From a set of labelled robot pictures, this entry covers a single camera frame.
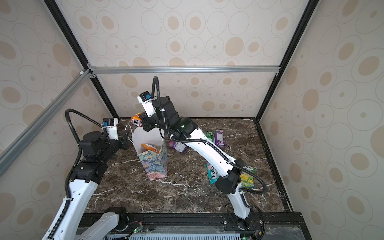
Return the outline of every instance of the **orange snack bag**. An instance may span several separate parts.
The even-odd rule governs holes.
[[[160,150],[156,147],[156,146],[153,146],[152,144],[148,144],[148,143],[142,143],[141,144],[145,149],[147,150],[151,150],[152,152],[155,152],[155,153],[159,153]]]
[[[131,121],[135,126],[141,126],[141,119],[139,118],[140,113],[136,113],[133,117],[131,117]]]

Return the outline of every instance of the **purple snack package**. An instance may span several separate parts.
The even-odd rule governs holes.
[[[224,130],[215,131],[215,145],[218,147],[227,146],[227,144],[224,142]]]
[[[171,140],[168,144],[171,148],[175,149],[176,151],[183,153],[186,151],[187,146],[182,142],[175,142]]]

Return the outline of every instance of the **snack bag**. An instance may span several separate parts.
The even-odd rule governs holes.
[[[215,143],[215,130],[205,132],[204,135],[211,140],[211,142]]]
[[[256,171],[255,167],[250,167],[250,166],[244,166],[244,169],[249,170],[252,173],[255,173]],[[240,174],[240,178],[241,178],[242,187],[249,187],[249,188],[255,187],[255,185],[253,184],[253,177],[251,175],[242,172]]]
[[[208,171],[209,182],[211,184],[214,184],[218,180],[220,175],[216,172],[215,168],[209,163],[207,163],[207,171]]]
[[[139,114],[140,113],[136,113],[133,117],[131,117],[131,121],[132,121],[133,125],[138,126],[138,127],[142,127],[141,119],[139,118]]]
[[[175,142],[173,140],[171,140],[168,145],[180,153],[185,152],[185,150],[187,149],[187,146],[184,143]]]
[[[209,138],[216,146],[225,147],[227,144],[224,142],[224,130],[212,130],[205,132],[204,135]]]
[[[156,146],[153,146],[152,144],[149,144],[149,143],[142,143],[141,144],[145,149],[147,150],[150,150],[152,152],[155,152],[155,153],[159,153],[160,150],[156,147]]]
[[[224,142],[224,130],[215,131],[215,145],[218,147],[225,147],[227,144]]]

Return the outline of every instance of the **wallpaper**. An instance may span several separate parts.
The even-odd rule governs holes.
[[[137,96],[151,92],[155,74],[98,74],[121,117],[144,108]],[[161,96],[183,117],[255,117],[274,73],[157,74]]]
[[[56,0],[93,66],[279,65],[307,0]]]
[[[325,0],[261,125],[314,240],[384,236],[384,1]]]
[[[79,74],[69,49],[39,1],[0,1],[0,153]]]
[[[64,180],[78,149],[65,120],[67,108],[98,122],[110,117],[91,81],[85,80],[0,177],[1,240],[41,239],[63,202]],[[88,132],[101,130],[76,114],[70,115],[80,139]]]

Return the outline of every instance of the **ventilation grille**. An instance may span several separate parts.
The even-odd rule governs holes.
[[[129,240],[240,240],[238,233],[208,233],[208,234],[148,234],[133,235]]]

